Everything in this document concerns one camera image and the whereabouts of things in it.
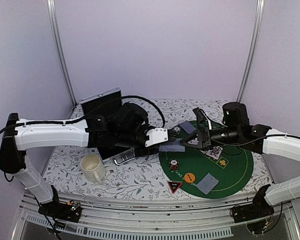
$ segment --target white mug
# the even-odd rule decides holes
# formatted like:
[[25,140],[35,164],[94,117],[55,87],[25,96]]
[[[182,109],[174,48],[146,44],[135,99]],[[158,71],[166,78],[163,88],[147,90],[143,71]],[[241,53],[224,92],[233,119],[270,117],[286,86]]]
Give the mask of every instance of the white mug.
[[88,181],[103,184],[101,179],[106,175],[106,168],[98,155],[89,154],[84,156],[81,159],[80,167]]

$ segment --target green mat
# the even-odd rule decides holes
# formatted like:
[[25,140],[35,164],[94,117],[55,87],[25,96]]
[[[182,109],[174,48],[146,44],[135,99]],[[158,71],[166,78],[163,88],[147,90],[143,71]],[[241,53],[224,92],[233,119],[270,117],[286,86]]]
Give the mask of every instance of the green mat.
[[[192,121],[191,124],[197,126],[195,121]],[[186,136],[187,134],[181,130],[177,137],[184,138]],[[159,159],[164,173],[171,181],[183,182],[180,187],[182,190],[207,199],[221,199],[240,191],[248,183],[254,170],[251,152],[231,146],[223,147],[218,160],[190,147],[186,147],[185,152],[160,152]],[[176,172],[170,171],[171,159],[179,161],[179,169]],[[195,175],[194,183],[184,181],[183,177],[187,173]],[[196,184],[208,173],[218,179],[219,183],[209,194],[205,195],[197,189]]]

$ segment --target vent grille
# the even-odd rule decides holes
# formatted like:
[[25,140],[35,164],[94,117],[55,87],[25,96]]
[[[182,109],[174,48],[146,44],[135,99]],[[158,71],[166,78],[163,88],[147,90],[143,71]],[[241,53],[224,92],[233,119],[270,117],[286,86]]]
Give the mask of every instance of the vent grille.
[[[38,224],[40,226],[51,228],[48,221],[43,216],[38,216],[35,214],[28,213],[26,217],[28,222]],[[128,233],[128,232],[114,232],[95,229],[92,227],[77,226],[76,231],[67,231],[57,227],[58,230],[76,234],[80,236],[86,236],[91,238],[96,238],[100,240],[213,240],[213,239],[223,239],[227,237],[232,237],[232,231],[230,227],[225,227],[215,230],[207,230],[200,232],[185,232],[185,233]]]

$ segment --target stack of poker chips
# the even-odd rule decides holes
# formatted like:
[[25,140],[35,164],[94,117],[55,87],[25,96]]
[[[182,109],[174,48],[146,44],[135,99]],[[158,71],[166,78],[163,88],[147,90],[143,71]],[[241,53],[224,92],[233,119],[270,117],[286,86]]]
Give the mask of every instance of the stack of poker chips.
[[176,159],[171,159],[170,161],[170,171],[177,171],[179,168],[179,162]]

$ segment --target floral tablecloth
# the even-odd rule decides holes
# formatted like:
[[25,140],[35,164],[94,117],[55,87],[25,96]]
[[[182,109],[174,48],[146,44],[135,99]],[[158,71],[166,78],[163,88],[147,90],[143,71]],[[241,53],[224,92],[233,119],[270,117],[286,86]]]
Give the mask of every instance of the floral tablecloth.
[[[159,113],[150,104],[132,99],[130,102],[142,106],[149,114],[149,123],[161,127]],[[222,119],[220,100],[158,99],[153,102],[161,109],[166,119],[166,128],[171,128],[185,120],[195,120],[193,108],[202,108],[210,118]],[[83,115],[78,105],[71,118]],[[158,154],[139,157],[121,166],[111,160],[103,160],[106,175],[103,185],[87,181],[80,169],[80,160],[87,154],[98,154],[96,148],[58,146],[55,148],[43,178],[59,191],[83,196],[115,198],[125,200],[186,200],[198,199],[181,189],[172,194],[168,186],[169,179],[163,172]],[[263,157],[253,153],[254,169],[251,179],[238,194],[255,193],[261,186],[270,184],[271,178]]]

